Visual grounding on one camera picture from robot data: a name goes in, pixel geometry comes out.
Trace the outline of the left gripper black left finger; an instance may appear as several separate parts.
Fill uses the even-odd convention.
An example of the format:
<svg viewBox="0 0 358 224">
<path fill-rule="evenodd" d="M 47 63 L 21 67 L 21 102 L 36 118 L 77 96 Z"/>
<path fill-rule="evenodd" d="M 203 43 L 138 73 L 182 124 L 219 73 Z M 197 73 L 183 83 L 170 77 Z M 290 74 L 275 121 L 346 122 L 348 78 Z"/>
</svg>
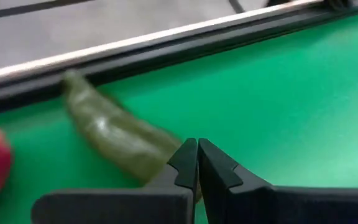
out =
<svg viewBox="0 0 358 224">
<path fill-rule="evenodd" d="M 198 145 L 187 139 L 151 183 L 135 189 L 66 189 L 32 206 L 32 224 L 194 224 Z"/>
</svg>

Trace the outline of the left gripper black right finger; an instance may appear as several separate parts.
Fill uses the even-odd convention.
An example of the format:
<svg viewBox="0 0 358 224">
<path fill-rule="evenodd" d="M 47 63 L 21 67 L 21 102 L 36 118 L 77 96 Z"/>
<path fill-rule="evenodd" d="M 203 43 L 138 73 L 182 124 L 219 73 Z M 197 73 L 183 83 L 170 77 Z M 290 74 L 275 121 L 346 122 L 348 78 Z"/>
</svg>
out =
<svg viewBox="0 0 358 224">
<path fill-rule="evenodd" d="M 200 139 L 209 224 L 358 224 L 358 189 L 273 185 Z"/>
</svg>

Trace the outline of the dark olive green pepper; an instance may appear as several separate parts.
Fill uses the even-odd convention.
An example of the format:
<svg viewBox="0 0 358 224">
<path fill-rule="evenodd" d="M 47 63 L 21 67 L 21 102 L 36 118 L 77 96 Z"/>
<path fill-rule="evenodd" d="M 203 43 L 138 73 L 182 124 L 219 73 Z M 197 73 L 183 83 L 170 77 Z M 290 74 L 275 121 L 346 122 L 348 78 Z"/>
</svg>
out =
<svg viewBox="0 0 358 224">
<path fill-rule="evenodd" d="M 80 72 L 62 78 L 65 106 L 91 147 L 139 181 L 151 181 L 181 146 L 168 131 L 136 118 Z"/>
</svg>

